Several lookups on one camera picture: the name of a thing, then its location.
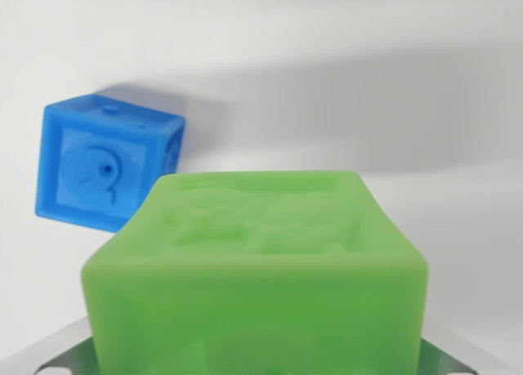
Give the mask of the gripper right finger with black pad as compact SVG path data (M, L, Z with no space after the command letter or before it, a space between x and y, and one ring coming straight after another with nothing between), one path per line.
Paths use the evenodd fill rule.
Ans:
M425 318L418 374L522 374L522 370Z

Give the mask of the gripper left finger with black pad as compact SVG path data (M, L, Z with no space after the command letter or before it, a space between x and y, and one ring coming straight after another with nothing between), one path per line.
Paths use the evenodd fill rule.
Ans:
M86 317L1 361L1 374L99 374Z

